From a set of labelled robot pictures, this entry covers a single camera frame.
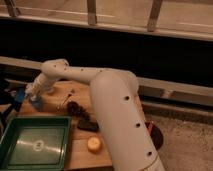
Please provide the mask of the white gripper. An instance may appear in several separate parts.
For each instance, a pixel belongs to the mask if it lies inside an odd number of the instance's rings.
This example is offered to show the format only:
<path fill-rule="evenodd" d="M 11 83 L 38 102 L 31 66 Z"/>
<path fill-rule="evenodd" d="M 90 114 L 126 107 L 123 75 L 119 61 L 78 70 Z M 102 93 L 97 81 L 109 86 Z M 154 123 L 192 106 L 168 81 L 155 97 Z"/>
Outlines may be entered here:
<path fill-rule="evenodd" d="M 53 78 L 49 78 L 43 73 L 39 74 L 33 82 L 30 100 L 38 101 L 40 95 L 45 91 L 50 90 L 54 83 L 55 80 Z"/>

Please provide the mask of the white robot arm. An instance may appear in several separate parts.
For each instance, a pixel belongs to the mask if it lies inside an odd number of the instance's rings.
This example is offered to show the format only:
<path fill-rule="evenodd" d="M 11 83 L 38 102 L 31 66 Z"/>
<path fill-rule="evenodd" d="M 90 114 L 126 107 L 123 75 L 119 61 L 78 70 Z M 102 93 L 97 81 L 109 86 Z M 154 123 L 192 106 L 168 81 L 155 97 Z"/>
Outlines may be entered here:
<path fill-rule="evenodd" d="M 92 108 L 115 171 L 166 171 L 154 146 L 145 117 L 135 104 L 139 83 L 127 70 L 71 67 L 64 59 L 41 64 L 30 88 L 37 99 L 60 80 L 87 84 Z"/>

